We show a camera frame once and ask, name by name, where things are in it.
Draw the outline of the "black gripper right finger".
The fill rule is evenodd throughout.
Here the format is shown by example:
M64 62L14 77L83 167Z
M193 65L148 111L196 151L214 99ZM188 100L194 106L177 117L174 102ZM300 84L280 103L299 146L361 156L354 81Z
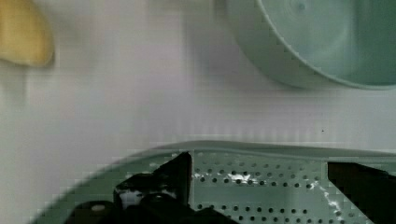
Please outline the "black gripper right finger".
M394 175L355 162L329 162L327 175L374 224L395 224Z

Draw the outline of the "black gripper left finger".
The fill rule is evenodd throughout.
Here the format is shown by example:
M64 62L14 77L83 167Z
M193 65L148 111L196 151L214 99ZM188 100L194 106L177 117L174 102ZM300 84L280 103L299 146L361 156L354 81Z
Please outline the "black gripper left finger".
M190 153L183 152L119 183L111 202L77 205L64 224L238 224L211 207L190 207L191 167Z

